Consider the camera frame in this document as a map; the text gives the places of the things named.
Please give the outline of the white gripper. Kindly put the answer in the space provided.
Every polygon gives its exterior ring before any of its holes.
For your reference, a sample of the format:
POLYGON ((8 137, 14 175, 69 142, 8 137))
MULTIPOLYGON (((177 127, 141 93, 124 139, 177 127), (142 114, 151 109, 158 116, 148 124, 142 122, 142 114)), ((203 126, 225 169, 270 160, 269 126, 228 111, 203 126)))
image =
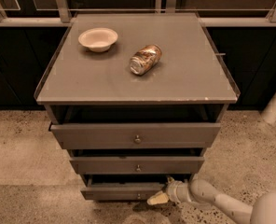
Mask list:
POLYGON ((191 196, 188 184, 181 181, 175 181, 170 175, 166 175, 166 178, 168 184, 166 193, 162 190, 157 192, 147 199, 147 203, 149 205, 157 205, 167 203, 169 200, 174 203, 190 203, 191 196))

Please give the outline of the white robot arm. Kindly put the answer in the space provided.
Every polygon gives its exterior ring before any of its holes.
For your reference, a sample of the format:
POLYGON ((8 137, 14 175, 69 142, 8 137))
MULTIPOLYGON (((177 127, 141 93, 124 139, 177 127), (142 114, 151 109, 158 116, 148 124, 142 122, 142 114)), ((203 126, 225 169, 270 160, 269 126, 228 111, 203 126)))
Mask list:
POLYGON ((203 179, 193 179, 190 183, 168 177, 164 190, 151 196, 147 203, 189 203, 205 209, 214 206, 236 224, 276 224, 276 192, 263 194, 254 205, 248 205, 219 191, 203 179))

